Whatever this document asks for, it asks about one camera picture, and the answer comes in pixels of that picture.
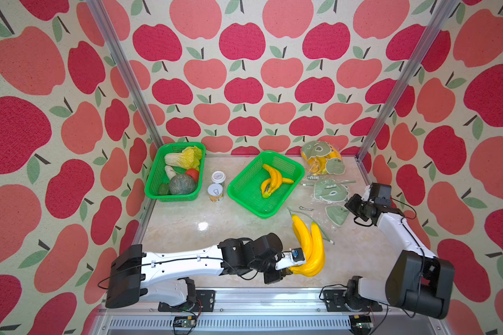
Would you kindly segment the yellow banana bunch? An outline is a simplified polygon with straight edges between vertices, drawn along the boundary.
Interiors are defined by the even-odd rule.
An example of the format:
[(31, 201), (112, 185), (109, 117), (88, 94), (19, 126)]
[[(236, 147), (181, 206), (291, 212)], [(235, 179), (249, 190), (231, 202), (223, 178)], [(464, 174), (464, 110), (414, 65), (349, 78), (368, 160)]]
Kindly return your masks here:
[(289, 269), (293, 274), (316, 276), (322, 271), (326, 262), (321, 230), (315, 222), (312, 222), (311, 228), (308, 228), (299, 216), (294, 214), (291, 218), (293, 231), (303, 250), (306, 263)]

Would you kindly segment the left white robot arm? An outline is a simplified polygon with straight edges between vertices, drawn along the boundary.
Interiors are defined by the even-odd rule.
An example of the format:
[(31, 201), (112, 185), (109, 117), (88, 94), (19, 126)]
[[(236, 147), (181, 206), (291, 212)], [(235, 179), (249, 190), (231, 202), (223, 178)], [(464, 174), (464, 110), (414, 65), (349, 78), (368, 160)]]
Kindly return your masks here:
[(166, 303), (182, 308), (196, 303), (195, 276), (234, 275), (245, 279), (250, 272), (264, 276), (266, 284), (289, 274), (290, 267), (304, 265), (301, 248), (283, 250), (274, 233), (257, 240), (227, 239), (207, 248), (181, 253), (143, 251), (130, 246), (110, 266), (105, 280), (106, 308), (129, 307), (143, 301)]

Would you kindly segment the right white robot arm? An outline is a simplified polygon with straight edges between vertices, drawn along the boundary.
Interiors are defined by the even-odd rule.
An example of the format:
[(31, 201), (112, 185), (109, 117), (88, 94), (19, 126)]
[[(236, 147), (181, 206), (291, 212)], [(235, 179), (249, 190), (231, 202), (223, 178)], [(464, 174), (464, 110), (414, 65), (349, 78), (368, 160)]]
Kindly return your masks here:
[(444, 319), (449, 312), (454, 266), (430, 251), (413, 233), (405, 215), (388, 205), (385, 200), (365, 201), (360, 195), (353, 195), (345, 205), (356, 219), (371, 221), (398, 252), (385, 281), (353, 276), (345, 291), (345, 305), (360, 311), (377, 302)]

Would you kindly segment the empty green plastic basket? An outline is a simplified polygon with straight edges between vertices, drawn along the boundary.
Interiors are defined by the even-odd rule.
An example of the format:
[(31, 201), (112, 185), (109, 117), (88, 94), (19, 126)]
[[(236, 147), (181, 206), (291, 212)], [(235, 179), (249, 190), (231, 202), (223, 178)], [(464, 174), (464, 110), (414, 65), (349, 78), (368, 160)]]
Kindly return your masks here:
[[(293, 184), (282, 184), (269, 198), (264, 198), (261, 185), (270, 175), (264, 165), (279, 170)], [(227, 186), (226, 194), (261, 219), (274, 216), (305, 175), (301, 163), (277, 152), (265, 151), (254, 158)]]

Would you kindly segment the pull-tab tin can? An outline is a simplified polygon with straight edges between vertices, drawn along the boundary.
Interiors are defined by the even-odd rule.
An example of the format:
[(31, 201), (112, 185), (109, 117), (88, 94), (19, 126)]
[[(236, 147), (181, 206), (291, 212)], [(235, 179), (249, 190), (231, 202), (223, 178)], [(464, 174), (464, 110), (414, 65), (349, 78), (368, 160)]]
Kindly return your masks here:
[(208, 187), (208, 195), (211, 202), (220, 202), (224, 199), (224, 188), (221, 184), (211, 184)]

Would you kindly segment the white lidded cup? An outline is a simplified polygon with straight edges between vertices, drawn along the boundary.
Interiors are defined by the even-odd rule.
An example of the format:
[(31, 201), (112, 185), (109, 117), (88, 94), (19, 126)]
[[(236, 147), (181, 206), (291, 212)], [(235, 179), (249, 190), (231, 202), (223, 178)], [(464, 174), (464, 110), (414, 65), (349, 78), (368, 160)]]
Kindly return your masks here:
[(224, 185), (226, 181), (226, 175), (221, 170), (214, 171), (214, 173), (212, 173), (211, 180), (214, 184)]

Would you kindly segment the green netted melon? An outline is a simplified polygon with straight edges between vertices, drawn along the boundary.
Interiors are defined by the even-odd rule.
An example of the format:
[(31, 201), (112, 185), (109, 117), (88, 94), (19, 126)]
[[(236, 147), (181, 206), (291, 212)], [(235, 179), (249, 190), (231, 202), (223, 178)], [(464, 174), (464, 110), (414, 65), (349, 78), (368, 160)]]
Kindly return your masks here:
[(189, 195), (197, 188), (197, 184), (188, 174), (177, 174), (169, 182), (169, 192), (171, 195)]

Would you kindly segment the red tomato toy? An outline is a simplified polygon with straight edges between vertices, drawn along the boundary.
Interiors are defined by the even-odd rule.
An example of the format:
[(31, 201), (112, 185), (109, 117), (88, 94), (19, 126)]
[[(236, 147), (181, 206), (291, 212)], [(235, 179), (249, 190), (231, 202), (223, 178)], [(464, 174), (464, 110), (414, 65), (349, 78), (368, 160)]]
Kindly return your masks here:
[(199, 171), (197, 169), (194, 169), (194, 168), (188, 169), (185, 172), (185, 174), (188, 175), (188, 176), (190, 176), (194, 180), (194, 182), (196, 184), (198, 183), (200, 174), (199, 174)]

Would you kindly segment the green pepper toy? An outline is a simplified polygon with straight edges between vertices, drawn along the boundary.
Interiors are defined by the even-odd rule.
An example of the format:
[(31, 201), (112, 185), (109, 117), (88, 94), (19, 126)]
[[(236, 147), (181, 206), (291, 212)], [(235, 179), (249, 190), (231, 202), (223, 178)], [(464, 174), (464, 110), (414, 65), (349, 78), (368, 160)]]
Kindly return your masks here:
[(166, 183), (161, 183), (158, 190), (157, 190), (158, 195), (169, 195), (170, 190), (169, 190), (169, 185)]

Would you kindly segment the green basket with vegetables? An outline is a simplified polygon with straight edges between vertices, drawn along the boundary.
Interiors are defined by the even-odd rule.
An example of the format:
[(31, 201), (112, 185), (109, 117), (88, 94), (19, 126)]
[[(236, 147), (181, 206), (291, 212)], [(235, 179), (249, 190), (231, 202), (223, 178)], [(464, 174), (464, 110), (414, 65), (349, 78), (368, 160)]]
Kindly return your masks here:
[[(169, 184), (170, 182), (164, 170), (165, 166), (167, 166), (165, 164), (164, 157), (167, 154), (182, 152), (186, 147), (198, 147), (203, 151), (203, 157), (201, 159), (201, 164), (198, 169), (200, 177), (197, 183), (196, 190), (189, 195), (171, 195), (171, 194), (158, 195), (157, 190), (160, 184), (161, 183)], [(182, 142), (182, 143), (170, 143), (167, 145), (163, 145), (156, 152), (155, 161), (153, 163), (151, 173), (145, 184), (145, 195), (150, 199), (158, 200), (160, 202), (185, 202), (197, 199), (203, 182), (205, 155), (206, 155), (206, 147), (200, 142)], [(181, 167), (173, 167), (173, 168), (177, 174), (185, 174), (185, 172), (187, 171)]]

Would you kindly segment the white mushroom toy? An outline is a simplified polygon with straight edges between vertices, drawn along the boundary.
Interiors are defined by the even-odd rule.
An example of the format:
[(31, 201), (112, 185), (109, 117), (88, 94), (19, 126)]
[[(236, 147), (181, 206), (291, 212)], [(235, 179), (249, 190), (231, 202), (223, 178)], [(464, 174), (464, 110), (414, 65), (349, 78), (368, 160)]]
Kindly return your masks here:
[(171, 181), (172, 178), (174, 178), (177, 175), (176, 171), (172, 166), (165, 166), (164, 170), (169, 181)]

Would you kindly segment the napa cabbage toy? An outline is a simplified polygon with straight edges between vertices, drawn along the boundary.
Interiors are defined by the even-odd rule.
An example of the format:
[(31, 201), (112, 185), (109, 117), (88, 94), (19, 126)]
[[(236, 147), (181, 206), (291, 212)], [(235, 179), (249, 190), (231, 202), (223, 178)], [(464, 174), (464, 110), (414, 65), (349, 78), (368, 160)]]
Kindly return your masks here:
[(198, 147), (186, 147), (182, 152), (167, 154), (165, 164), (185, 170), (198, 170), (203, 157), (203, 151)]

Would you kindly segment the front aluminium rail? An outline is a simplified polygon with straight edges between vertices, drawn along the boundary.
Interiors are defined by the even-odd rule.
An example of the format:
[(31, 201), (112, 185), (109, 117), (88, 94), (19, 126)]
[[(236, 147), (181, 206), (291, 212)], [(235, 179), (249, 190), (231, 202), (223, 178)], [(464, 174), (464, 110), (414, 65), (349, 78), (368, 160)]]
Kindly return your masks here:
[(173, 326), (177, 313), (144, 302), (101, 308), (88, 334), (452, 334), (444, 320), (410, 318), (394, 307), (368, 313), (370, 325), (355, 328), (355, 312), (328, 311), (318, 288), (216, 288), (212, 311), (198, 314), (194, 329)]

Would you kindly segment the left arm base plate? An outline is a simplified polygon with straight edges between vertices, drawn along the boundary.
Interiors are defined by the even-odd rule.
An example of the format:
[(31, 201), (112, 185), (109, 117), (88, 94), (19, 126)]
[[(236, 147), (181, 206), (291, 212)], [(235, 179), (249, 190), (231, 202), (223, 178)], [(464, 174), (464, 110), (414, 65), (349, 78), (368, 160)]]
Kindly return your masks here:
[(166, 303), (159, 303), (159, 312), (193, 312), (198, 314), (199, 312), (213, 312), (215, 305), (215, 290), (196, 290), (195, 295), (188, 296), (184, 303), (177, 305), (176, 307), (171, 307)]

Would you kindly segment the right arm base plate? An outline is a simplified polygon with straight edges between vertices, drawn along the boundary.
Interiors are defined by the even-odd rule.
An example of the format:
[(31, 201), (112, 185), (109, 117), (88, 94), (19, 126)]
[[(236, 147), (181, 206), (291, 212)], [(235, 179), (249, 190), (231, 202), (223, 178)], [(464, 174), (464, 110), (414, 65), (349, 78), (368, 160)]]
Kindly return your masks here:
[(370, 312), (382, 312), (384, 310), (377, 301), (360, 297), (353, 290), (337, 286), (322, 288), (319, 299), (325, 304), (328, 312), (369, 314)]

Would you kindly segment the right aluminium frame post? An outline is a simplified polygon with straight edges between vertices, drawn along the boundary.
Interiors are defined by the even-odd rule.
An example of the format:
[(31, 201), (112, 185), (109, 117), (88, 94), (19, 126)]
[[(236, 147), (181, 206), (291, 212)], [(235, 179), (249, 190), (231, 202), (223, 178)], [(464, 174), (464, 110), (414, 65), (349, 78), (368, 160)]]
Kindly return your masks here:
[(440, 1), (437, 4), (437, 8), (431, 15), (430, 22), (427, 27), (423, 30), (423, 33), (415, 46), (415, 49), (404, 65), (400, 76), (397, 79), (395, 86), (393, 87), (386, 103), (383, 107), (380, 107), (380, 111), (377, 115), (376, 121), (370, 129), (369, 134), (363, 141), (357, 155), (356, 162), (363, 165), (363, 159), (366, 157), (372, 144), (375, 143), (377, 136), (381, 132), (383, 126), (388, 119), (388, 116), (393, 111), (394, 107), (400, 100), (402, 94), (407, 88), (411, 78), (414, 76), (416, 71), (422, 66), (424, 57), (427, 55), (435, 39), (438, 37), (446, 21), (451, 17), (455, 11), (455, 7), (459, 4), (459, 1)]

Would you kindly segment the aluminium frame post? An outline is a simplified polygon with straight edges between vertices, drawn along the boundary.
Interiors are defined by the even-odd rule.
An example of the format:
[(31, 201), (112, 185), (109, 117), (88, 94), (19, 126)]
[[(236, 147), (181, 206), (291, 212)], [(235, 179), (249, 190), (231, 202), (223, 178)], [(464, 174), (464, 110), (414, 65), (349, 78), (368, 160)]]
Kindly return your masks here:
[(106, 10), (103, 1), (88, 0), (87, 4), (94, 17), (94, 21), (96, 22), (99, 31), (101, 32), (101, 35), (110, 50), (110, 54), (120, 71), (122, 79), (147, 127), (150, 137), (155, 143), (155, 146), (160, 148), (163, 145), (163, 141), (157, 129), (155, 119), (151, 113), (148, 102), (143, 96), (134, 70), (129, 63), (127, 56), (124, 54), (117, 32), (113, 27), (110, 15)]
[(427, 55), (435, 39), (438, 37), (446, 21), (451, 17), (455, 11), (455, 7), (459, 4), (459, 1), (440, 1), (437, 4), (437, 8), (431, 15), (430, 22), (427, 27), (423, 30), (423, 33), (415, 46), (415, 49), (404, 65), (400, 76), (397, 79), (395, 86), (393, 87), (386, 103), (383, 107), (380, 107), (380, 111), (377, 115), (376, 121), (370, 129), (369, 134), (363, 141), (357, 155), (356, 162), (363, 165), (363, 159), (366, 157), (372, 144), (375, 143), (377, 136), (381, 132), (383, 126), (388, 119), (388, 116), (393, 111), (394, 107), (400, 100), (402, 94), (407, 88), (411, 78), (414, 76), (416, 71), (422, 66), (424, 57)]

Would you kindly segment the left aluminium frame post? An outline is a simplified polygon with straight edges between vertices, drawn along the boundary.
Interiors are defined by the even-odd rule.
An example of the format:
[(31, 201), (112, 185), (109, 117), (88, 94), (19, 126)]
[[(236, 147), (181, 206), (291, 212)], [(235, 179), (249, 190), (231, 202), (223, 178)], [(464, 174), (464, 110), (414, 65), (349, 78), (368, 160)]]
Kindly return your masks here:
[(94, 17), (94, 21), (96, 22), (99, 31), (101, 32), (101, 35), (110, 50), (110, 54), (120, 71), (122, 79), (147, 127), (150, 137), (155, 143), (155, 146), (160, 148), (163, 145), (163, 141), (157, 129), (155, 119), (151, 113), (148, 102), (143, 96), (134, 70), (129, 63), (127, 56), (124, 54), (117, 32), (113, 27), (110, 15), (106, 10), (103, 1), (88, 0), (87, 4)]

